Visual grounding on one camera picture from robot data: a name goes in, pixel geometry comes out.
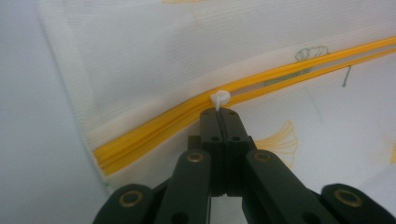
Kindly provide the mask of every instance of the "zipper teeth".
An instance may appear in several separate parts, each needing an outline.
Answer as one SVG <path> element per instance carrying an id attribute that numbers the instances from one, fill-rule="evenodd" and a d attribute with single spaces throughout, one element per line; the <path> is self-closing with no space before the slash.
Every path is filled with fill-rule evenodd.
<path id="1" fill-rule="evenodd" d="M 212 106 L 210 102 L 210 95 L 218 90 L 236 91 L 266 80 L 283 77 L 306 68 L 331 63 L 351 56 L 356 56 L 374 49 L 382 49 L 396 44 L 396 36 L 376 41 L 363 46 L 358 46 L 353 49 L 341 50 L 335 53 L 327 54 L 314 59 L 292 63 L 281 66 L 266 72 L 259 73 L 252 77 L 242 78 L 240 80 L 231 82 L 221 87 L 215 88 L 212 91 L 204 92 L 190 100 L 166 111 L 155 119 L 137 127 L 136 129 L 110 141 L 109 143 L 97 148 L 93 155 L 97 160 L 105 175 L 111 175 L 118 170 L 126 167 L 132 162 L 138 160 L 153 148 L 158 146 L 161 142 L 171 137 L 181 129 L 192 124 L 199 118 L 202 110 Z M 362 57 L 346 63 L 339 63 L 334 66 L 320 69 L 316 72 L 311 72 L 295 78 L 291 78 L 274 85 L 261 88 L 255 91 L 246 92 L 234 96 L 226 105 L 235 105 L 246 100 L 250 100 L 271 91 L 277 91 L 290 85 L 308 80 L 313 77 L 318 77 L 323 74 L 341 69 L 356 63 L 366 62 L 374 58 L 378 58 L 395 52 L 396 49 L 385 50 L 370 56 Z"/>

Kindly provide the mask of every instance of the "white background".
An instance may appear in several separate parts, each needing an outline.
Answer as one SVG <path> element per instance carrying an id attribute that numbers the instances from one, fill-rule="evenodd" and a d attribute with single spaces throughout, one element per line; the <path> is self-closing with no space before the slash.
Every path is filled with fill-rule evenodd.
<path id="1" fill-rule="evenodd" d="M 393 214 L 395 170 L 361 186 Z M 92 223 L 107 197 L 36 1 L 0 1 L 0 223 Z"/>

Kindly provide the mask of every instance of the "yellow zipper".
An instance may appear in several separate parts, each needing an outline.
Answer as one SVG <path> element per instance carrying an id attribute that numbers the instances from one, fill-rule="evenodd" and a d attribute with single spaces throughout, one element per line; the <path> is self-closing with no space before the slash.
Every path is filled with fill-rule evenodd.
<path id="1" fill-rule="evenodd" d="M 93 152 L 93 155 L 105 175 L 114 174 L 118 170 L 143 157 L 146 153 L 154 149 L 156 146 L 175 133 L 195 122 L 199 118 L 202 110 L 212 107 L 210 95 L 216 93 L 219 90 L 236 91 L 254 84 L 263 83 L 264 81 L 270 79 L 284 77 L 286 75 L 302 71 L 306 68 L 323 65 L 326 63 L 333 63 L 348 57 L 355 58 L 356 56 L 360 56 L 360 54 L 372 50 L 391 47 L 391 49 L 383 49 L 382 51 L 372 53 L 369 56 L 361 56 L 358 59 L 350 60 L 345 63 L 341 62 L 337 65 L 331 65 L 315 72 L 281 81 L 271 86 L 233 96 L 231 101 L 226 106 L 239 104 L 262 96 L 268 92 L 277 91 L 310 78 L 327 74 L 331 71 L 345 68 L 353 64 L 367 62 L 369 60 L 394 53 L 396 52 L 396 48 L 392 45 L 395 44 L 396 36 L 363 46 L 358 46 L 356 48 L 341 50 L 314 59 L 281 66 L 251 77 L 245 77 L 228 83 L 215 88 L 214 90 L 195 96 L 190 100 L 164 112 L 157 118 L 154 118 L 147 123 L 135 128 L 134 130 L 97 148 Z"/>

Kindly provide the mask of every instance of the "white fabric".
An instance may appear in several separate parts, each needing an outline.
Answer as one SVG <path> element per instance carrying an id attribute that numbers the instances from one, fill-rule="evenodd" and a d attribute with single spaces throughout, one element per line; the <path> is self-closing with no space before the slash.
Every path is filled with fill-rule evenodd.
<path id="1" fill-rule="evenodd" d="M 396 2 L 389 0 L 171 2 L 178 4 L 40 0 L 89 151 L 221 84 L 396 35 Z M 255 140 L 293 125 L 298 147 L 290 168 L 309 188 L 357 187 L 390 165 L 395 59 L 355 65 L 233 109 Z M 159 184 L 172 174 L 189 133 L 198 133 L 196 124 L 106 184 Z M 214 202 L 214 223 L 228 223 L 220 221 L 223 203 Z"/>

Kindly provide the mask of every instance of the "metal ring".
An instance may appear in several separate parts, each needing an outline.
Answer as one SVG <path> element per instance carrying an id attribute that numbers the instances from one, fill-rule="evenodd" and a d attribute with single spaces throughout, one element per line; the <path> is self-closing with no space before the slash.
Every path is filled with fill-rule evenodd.
<path id="1" fill-rule="evenodd" d="M 349 198 L 345 198 L 345 195 L 351 196 L 353 197 L 353 199 L 351 200 Z M 363 205 L 363 200 L 361 199 L 361 197 L 347 189 L 337 189 L 334 192 L 334 196 L 341 203 L 344 203 L 351 207 L 361 207 Z"/>
<path id="2" fill-rule="evenodd" d="M 204 155 L 199 152 L 192 152 L 187 156 L 187 160 L 191 162 L 200 162 L 204 159 Z"/>
<path id="3" fill-rule="evenodd" d="M 254 154 L 254 159 L 256 159 L 256 161 L 266 162 L 271 160 L 271 155 L 264 152 L 256 152 L 256 154 Z"/>
<path id="4" fill-rule="evenodd" d="M 129 202 L 129 200 L 127 200 L 127 197 L 132 195 L 135 195 L 136 199 L 134 199 L 132 202 Z M 139 190 L 130 190 L 120 196 L 120 204 L 122 205 L 122 207 L 133 207 L 142 201 L 143 193 Z"/>

